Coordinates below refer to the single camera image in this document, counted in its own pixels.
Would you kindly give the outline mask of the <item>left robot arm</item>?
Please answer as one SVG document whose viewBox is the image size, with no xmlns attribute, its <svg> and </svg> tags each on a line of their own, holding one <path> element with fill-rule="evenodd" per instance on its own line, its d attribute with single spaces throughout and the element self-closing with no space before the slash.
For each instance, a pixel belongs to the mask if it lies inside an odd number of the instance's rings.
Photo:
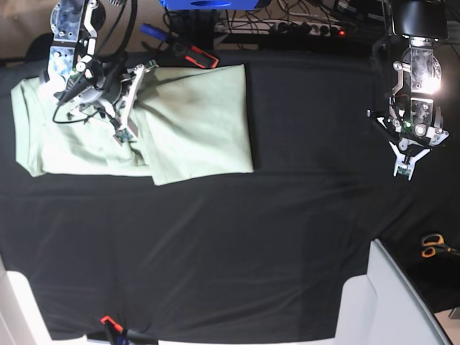
<svg viewBox="0 0 460 345">
<path fill-rule="evenodd" d="M 408 46 L 392 64 L 396 84 L 387 94 L 388 110 L 367 112 L 395 154 L 394 175 L 412 179 L 416 163 L 440 146 L 449 132 L 443 127 L 442 67 L 435 46 L 448 37 L 444 1 L 382 1 L 385 38 L 390 48 L 399 39 Z"/>
</svg>

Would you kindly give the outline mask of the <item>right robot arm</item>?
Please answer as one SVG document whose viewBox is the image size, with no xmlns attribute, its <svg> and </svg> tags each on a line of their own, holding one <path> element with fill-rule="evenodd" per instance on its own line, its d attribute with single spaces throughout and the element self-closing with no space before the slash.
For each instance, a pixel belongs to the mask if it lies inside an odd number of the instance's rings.
<svg viewBox="0 0 460 345">
<path fill-rule="evenodd" d="M 47 69 L 40 78 L 57 104 L 52 122 L 86 124 L 92 118 L 109 124 L 119 143 L 137 141 L 138 128 L 130 117 L 144 76 L 157 68 L 155 60 L 126 66 L 127 44 L 134 31 L 137 1 L 113 1 L 130 8 L 126 32 L 115 52 L 101 54 L 108 41 L 98 41 L 106 10 L 101 1 L 59 1 L 50 15 L 53 33 Z"/>
</svg>

